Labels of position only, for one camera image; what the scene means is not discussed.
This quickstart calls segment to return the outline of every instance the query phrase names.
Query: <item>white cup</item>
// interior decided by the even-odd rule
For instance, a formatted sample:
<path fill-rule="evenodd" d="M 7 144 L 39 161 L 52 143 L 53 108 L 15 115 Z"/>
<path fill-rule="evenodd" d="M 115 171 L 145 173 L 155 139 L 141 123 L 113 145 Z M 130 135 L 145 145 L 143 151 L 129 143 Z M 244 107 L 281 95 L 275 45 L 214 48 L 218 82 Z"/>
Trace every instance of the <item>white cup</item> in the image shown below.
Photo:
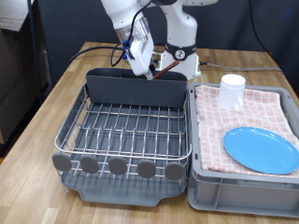
<path fill-rule="evenodd" d="M 241 111 L 246 80 L 239 75 L 229 74 L 221 79 L 218 106 L 225 110 Z"/>

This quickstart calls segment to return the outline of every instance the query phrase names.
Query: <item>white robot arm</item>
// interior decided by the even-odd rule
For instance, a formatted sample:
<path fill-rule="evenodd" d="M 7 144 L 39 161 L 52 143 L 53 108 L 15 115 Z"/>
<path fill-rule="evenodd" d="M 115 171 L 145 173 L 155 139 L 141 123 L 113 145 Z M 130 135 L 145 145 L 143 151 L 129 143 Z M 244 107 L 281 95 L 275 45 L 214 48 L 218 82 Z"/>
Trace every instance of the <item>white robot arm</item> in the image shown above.
<path fill-rule="evenodd" d="M 218 0 L 153 0 L 149 7 L 159 6 L 167 19 L 166 50 L 162 54 L 162 69 L 174 61 L 180 64 L 171 71 L 184 74 L 187 79 L 200 75 L 196 54 L 196 20 L 183 12 L 183 6 L 206 6 Z M 107 15 L 113 22 L 114 29 L 123 44 L 131 32 L 133 17 L 136 12 L 149 3 L 149 0 L 102 0 Z M 152 62 L 153 41 L 147 20 L 142 12 L 135 19 L 131 47 L 127 50 L 128 60 L 133 72 L 152 79 L 149 69 Z"/>

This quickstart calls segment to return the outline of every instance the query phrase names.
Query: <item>black cable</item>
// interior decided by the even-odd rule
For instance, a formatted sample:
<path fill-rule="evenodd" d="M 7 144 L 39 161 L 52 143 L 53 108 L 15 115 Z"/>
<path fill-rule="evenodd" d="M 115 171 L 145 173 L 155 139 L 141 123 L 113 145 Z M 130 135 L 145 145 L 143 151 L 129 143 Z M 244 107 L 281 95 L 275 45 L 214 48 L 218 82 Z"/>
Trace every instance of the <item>black cable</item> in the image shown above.
<path fill-rule="evenodd" d="M 117 50 L 123 50 L 123 48 L 109 47 L 109 46 L 93 47 L 93 48 L 85 49 L 85 50 L 83 50 L 83 51 L 78 52 L 77 54 L 75 54 L 75 55 L 70 59 L 69 63 L 72 63 L 73 60 L 74 60 L 75 58 L 77 58 L 80 54 L 85 53 L 85 52 L 90 51 L 90 50 L 93 50 L 93 49 L 113 49 L 113 50 L 117 49 Z"/>
<path fill-rule="evenodd" d="M 116 66 L 116 65 L 121 61 L 122 56 L 123 56 L 123 54 L 125 53 L 125 51 L 122 50 L 122 55 L 120 56 L 120 58 L 119 58 L 115 63 L 112 62 L 113 55 L 114 55 L 114 51 L 115 51 L 115 49 L 118 48 L 118 46 L 119 46 L 120 44 L 121 44 L 121 43 L 117 44 L 117 45 L 114 47 L 114 49 L 112 50 L 112 53 L 111 53 L 111 56 L 110 56 L 110 64 L 111 64 L 112 67 Z"/>
<path fill-rule="evenodd" d="M 252 4 L 251 4 L 251 0 L 249 0 L 249 11 L 250 11 L 250 19 L 251 19 L 251 25 L 252 25 L 252 28 L 253 28 L 253 32 L 255 34 L 255 37 L 257 38 L 257 40 L 259 41 L 260 45 L 262 46 L 263 50 L 266 51 L 269 56 L 273 59 L 274 62 L 275 59 L 273 58 L 272 54 L 269 52 L 269 50 L 263 45 L 260 37 L 258 36 L 257 32 L 256 32 L 256 29 L 255 29 L 255 25 L 254 25 L 254 20 L 253 20 L 253 13 L 252 13 Z"/>
<path fill-rule="evenodd" d="M 32 44 L 34 46 L 34 55 L 35 55 L 35 62 L 36 62 L 36 76 L 37 76 L 37 87 L 38 87 L 38 98 L 40 105 L 43 104 L 43 96 L 40 84 L 40 75 L 39 75 L 39 64 L 38 64 L 38 56 L 37 56 L 37 46 L 36 46 L 36 32 L 35 32 L 35 23 L 34 23 L 34 13 L 31 6 L 31 0 L 27 0 L 28 12 L 29 12 L 29 19 L 30 19 L 30 26 L 31 26 L 31 37 L 32 37 Z"/>
<path fill-rule="evenodd" d="M 136 12 L 136 14 L 134 15 L 134 17 L 133 17 L 133 21 L 132 21 L 132 24 L 131 24 L 132 29 L 131 29 L 131 32 L 130 32 L 130 35 L 129 35 L 129 38 L 128 38 L 129 41 L 127 42 L 127 47 L 129 47 L 129 42 L 130 42 L 130 39 L 131 39 L 132 34 L 133 34 L 134 24 L 135 24 L 135 19 L 136 19 L 136 17 L 138 16 L 138 14 L 139 14 L 140 12 L 142 12 L 146 7 L 148 7 L 148 6 L 152 3 L 152 1 L 153 1 L 153 0 L 149 0 L 149 2 L 148 2 L 146 5 L 144 5 L 142 8 L 140 8 L 140 9 Z"/>
<path fill-rule="evenodd" d="M 132 34 L 133 34 L 133 30 L 134 30 L 135 19 L 136 19 L 136 17 L 138 16 L 138 14 L 140 12 L 142 12 L 146 7 L 148 7 L 152 3 L 152 1 L 153 0 L 149 0 L 149 2 L 146 5 L 144 5 L 142 8 L 140 8 L 136 12 L 136 14 L 133 16 L 133 20 L 132 20 L 132 23 L 131 23 L 131 32 L 130 32 L 128 41 L 126 42 L 126 46 L 125 46 L 126 48 L 128 48 L 129 57 L 132 58 L 132 59 L 135 59 L 135 58 L 133 57 L 133 55 L 131 54 L 131 51 L 130 51 L 130 40 L 132 38 Z M 112 63 L 112 58 L 113 58 L 113 54 L 114 54 L 114 51 L 112 51 L 112 54 L 111 54 L 111 57 L 110 57 L 110 63 L 111 63 L 112 67 L 114 67 L 115 65 L 117 65 L 121 61 L 121 58 L 122 58 L 124 53 L 125 53 L 125 51 L 123 51 L 122 55 L 120 56 L 120 58 L 118 59 L 118 61 L 116 63 Z"/>
<path fill-rule="evenodd" d="M 146 5 L 144 5 L 142 8 L 140 8 L 140 9 L 136 12 L 136 14 L 134 15 L 134 17 L 133 17 L 133 21 L 132 21 L 132 24 L 131 24 L 132 29 L 131 29 L 131 32 L 130 32 L 130 35 L 129 35 L 128 40 L 130 40 L 130 39 L 132 38 L 132 34 L 133 34 L 133 30 L 134 30 L 134 24 L 135 24 L 135 19 L 136 19 L 136 17 L 138 16 L 138 14 L 139 14 L 140 12 L 142 12 L 146 7 L 148 7 L 148 6 L 152 3 L 152 1 L 153 1 L 153 0 L 149 0 L 149 2 L 148 2 Z M 75 55 L 70 59 L 69 63 L 72 63 L 73 60 L 74 60 L 75 58 L 77 58 L 80 54 L 85 53 L 85 52 L 90 51 L 90 50 L 93 50 L 93 49 L 112 49 L 112 53 L 111 53 L 111 56 L 110 56 L 110 64 L 111 64 L 112 67 L 114 67 L 114 66 L 116 66 L 116 65 L 121 61 L 122 56 L 123 56 L 123 54 L 125 53 L 125 50 L 124 50 L 123 48 L 118 48 L 118 46 L 119 46 L 120 44 L 121 44 L 121 43 L 117 44 L 115 47 L 105 47 L 105 46 L 101 46 L 101 47 L 94 47 L 94 48 L 85 49 L 85 50 L 80 51 L 80 52 L 78 52 L 77 54 L 75 54 Z M 130 41 L 128 41 L 128 42 L 127 42 L 127 45 L 126 45 L 126 47 L 127 47 L 128 49 L 129 49 L 129 45 L 130 45 Z M 113 63 L 113 62 L 112 62 L 112 58 L 113 58 L 113 55 L 114 55 L 114 51 L 115 51 L 116 49 L 118 49 L 118 50 L 122 50 L 122 55 L 120 56 L 120 58 L 119 58 L 115 63 Z M 128 50 L 128 53 L 130 54 L 130 57 L 134 59 L 134 57 L 131 55 L 130 49 Z"/>

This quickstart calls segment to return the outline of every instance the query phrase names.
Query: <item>wire rack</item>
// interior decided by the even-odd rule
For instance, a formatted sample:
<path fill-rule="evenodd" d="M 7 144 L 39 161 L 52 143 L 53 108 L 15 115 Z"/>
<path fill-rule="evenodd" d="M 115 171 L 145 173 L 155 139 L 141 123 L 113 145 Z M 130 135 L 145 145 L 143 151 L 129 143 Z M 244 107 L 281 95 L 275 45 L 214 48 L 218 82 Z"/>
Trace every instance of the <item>wire rack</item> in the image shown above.
<path fill-rule="evenodd" d="M 163 178 L 167 183 L 167 164 L 176 162 L 183 167 L 188 164 L 192 151 L 186 137 L 185 108 L 94 104 L 85 91 L 82 103 L 72 113 L 76 114 L 73 121 L 66 120 L 55 139 L 56 147 L 71 160 L 72 176 L 82 173 L 85 177 L 95 176 L 82 170 L 80 159 L 84 155 L 97 160 L 98 178 L 138 177 L 140 180 L 137 165 L 141 161 L 153 161 L 156 172 L 152 180 Z M 62 138 L 65 126 L 68 131 Z M 109 171 L 108 161 L 113 157 L 126 160 L 124 175 Z"/>

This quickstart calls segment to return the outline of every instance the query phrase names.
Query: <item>pink towel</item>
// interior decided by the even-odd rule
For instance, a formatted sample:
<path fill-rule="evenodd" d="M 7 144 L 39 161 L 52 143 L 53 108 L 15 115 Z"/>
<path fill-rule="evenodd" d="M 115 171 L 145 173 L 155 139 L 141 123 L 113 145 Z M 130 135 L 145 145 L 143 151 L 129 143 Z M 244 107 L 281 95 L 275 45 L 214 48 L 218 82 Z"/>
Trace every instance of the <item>pink towel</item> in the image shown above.
<path fill-rule="evenodd" d="M 298 138 L 280 107 L 279 94 L 245 90 L 241 112 L 220 109 L 217 105 L 219 88 L 196 88 L 196 112 L 199 131 L 201 168 L 245 175 L 266 175 L 254 172 L 235 161 L 223 146 L 223 137 L 238 127 L 255 127 L 277 133 L 299 149 Z M 269 175 L 299 178 L 299 169 L 288 175 Z"/>

